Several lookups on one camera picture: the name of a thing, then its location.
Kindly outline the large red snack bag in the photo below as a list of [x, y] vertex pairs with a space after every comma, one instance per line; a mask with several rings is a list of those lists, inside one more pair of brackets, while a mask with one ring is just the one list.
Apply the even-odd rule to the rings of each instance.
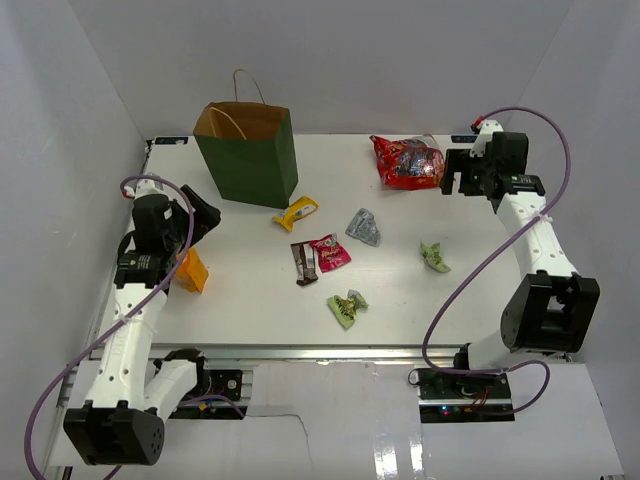
[[444, 155], [432, 135], [389, 140], [370, 135], [383, 185], [401, 190], [438, 188], [444, 176]]

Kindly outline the orange snack packet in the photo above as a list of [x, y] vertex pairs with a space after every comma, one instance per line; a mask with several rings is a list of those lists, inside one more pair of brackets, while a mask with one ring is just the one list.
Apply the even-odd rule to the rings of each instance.
[[200, 259], [196, 249], [191, 247], [174, 276], [175, 282], [191, 293], [202, 293], [209, 277], [209, 271]]

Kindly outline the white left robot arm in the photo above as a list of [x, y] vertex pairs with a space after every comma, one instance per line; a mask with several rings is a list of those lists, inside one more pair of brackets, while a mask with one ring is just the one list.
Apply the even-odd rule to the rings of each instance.
[[220, 211], [184, 185], [188, 207], [161, 184], [140, 179], [125, 193], [133, 200], [133, 229], [118, 247], [114, 277], [115, 331], [104, 340], [98, 373], [79, 408], [65, 414], [63, 429], [88, 465], [155, 464], [164, 446], [165, 423], [179, 404], [205, 396], [211, 374], [195, 348], [154, 361], [146, 377], [160, 313], [178, 264], [221, 220]]

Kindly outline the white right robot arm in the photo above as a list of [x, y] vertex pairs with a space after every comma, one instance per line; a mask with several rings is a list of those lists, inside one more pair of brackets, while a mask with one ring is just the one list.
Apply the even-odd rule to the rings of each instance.
[[484, 391], [484, 370], [506, 369], [537, 355], [578, 352], [600, 297], [593, 278], [569, 261], [550, 219], [543, 217], [545, 189], [526, 171], [529, 139], [483, 121], [468, 149], [447, 151], [441, 191], [483, 196], [490, 201], [513, 244], [522, 280], [496, 331], [463, 346], [454, 357], [453, 390], [472, 399]]

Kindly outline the green paper bag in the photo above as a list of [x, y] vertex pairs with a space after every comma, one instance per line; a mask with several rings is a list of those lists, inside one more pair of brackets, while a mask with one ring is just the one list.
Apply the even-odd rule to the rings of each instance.
[[225, 200], [284, 209], [298, 184], [288, 108], [258, 102], [211, 102], [193, 129]]

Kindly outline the green snack packet right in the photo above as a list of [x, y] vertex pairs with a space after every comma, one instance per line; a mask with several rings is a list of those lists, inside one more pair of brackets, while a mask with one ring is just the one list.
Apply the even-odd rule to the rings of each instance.
[[421, 242], [420, 253], [425, 264], [431, 269], [439, 273], [448, 273], [451, 271], [450, 267], [442, 259], [441, 246], [439, 242], [431, 245]]

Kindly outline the green snack packet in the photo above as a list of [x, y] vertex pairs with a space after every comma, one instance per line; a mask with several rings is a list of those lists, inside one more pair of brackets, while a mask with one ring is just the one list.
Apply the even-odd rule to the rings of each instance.
[[349, 330], [355, 324], [359, 310], [368, 308], [367, 301], [356, 290], [349, 290], [345, 298], [339, 295], [329, 297], [327, 305], [344, 330]]
[[448, 273], [451, 271], [450, 267], [442, 259], [441, 246], [439, 242], [431, 245], [421, 242], [420, 253], [425, 264], [431, 269], [439, 273]]

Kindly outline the grey foil snack packet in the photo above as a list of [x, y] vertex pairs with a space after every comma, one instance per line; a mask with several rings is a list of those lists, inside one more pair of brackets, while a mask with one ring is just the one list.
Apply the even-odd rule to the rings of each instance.
[[375, 216], [366, 208], [360, 208], [356, 212], [345, 234], [372, 247], [378, 247], [381, 243], [381, 234]]

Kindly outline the yellow snack packet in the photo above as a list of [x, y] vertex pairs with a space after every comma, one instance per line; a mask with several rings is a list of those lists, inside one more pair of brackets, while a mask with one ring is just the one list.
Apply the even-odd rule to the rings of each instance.
[[292, 232], [297, 221], [315, 213], [318, 208], [318, 204], [313, 199], [302, 196], [286, 209], [273, 216], [272, 220], [287, 232]]

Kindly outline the brown chocolate bar wrapper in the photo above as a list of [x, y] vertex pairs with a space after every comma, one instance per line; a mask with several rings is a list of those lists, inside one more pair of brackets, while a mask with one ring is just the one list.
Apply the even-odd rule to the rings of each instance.
[[298, 242], [290, 245], [294, 258], [297, 279], [296, 284], [303, 287], [318, 280], [316, 273], [315, 251], [308, 242]]

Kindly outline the pink snack packet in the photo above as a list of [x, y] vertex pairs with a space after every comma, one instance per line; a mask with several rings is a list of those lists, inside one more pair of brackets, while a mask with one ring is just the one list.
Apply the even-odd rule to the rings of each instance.
[[310, 242], [315, 251], [318, 266], [322, 273], [336, 270], [351, 262], [351, 256], [340, 244], [336, 233], [328, 234]]

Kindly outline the green snack packet front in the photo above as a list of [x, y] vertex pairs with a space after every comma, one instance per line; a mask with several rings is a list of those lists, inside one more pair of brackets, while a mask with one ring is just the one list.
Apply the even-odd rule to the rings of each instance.
[[344, 330], [349, 330], [355, 324], [359, 310], [368, 308], [367, 301], [356, 290], [349, 290], [345, 298], [339, 295], [329, 297], [327, 305]]

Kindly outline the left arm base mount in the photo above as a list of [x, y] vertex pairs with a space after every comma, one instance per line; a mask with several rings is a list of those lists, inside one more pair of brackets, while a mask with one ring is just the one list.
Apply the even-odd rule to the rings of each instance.
[[242, 420], [243, 371], [240, 369], [205, 369], [203, 380], [182, 399], [170, 419], [181, 420]]

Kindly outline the aluminium table frame rail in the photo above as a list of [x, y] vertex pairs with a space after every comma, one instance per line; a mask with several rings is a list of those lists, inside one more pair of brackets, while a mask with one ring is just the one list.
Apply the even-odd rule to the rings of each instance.
[[[313, 198], [318, 211], [287, 232], [267, 207], [220, 196], [196, 140], [160, 137], [146, 169], [195, 189], [220, 209], [221, 224], [197, 245], [210, 277], [205, 291], [171, 291], [152, 350], [195, 346], [208, 359], [236, 362], [322, 362], [417, 355], [437, 310], [462, 279], [510, 236], [483, 196], [438, 189], [394, 190], [379, 180], [372, 142], [364, 134], [298, 135], [296, 196]], [[356, 212], [373, 213], [378, 247], [345, 234]], [[296, 284], [290, 245], [336, 233], [351, 262]], [[450, 267], [425, 264], [420, 243], [439, 242]], [[522, 276], [513, 246], [478, 284], [459, 298], [435, 338], [437, 348], [480, 341], [497, 330]], [[344, 330], [327, 305], [333, 295], [362, 294], [368, 308]]]

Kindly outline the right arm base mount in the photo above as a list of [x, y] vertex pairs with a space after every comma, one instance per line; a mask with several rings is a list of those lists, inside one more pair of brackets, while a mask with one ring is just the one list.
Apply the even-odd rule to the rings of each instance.
[[422, 424], [512, 422], [511, 389], [505, 375], [459, 376], [427, 368], [407, 375], [418, 396]]

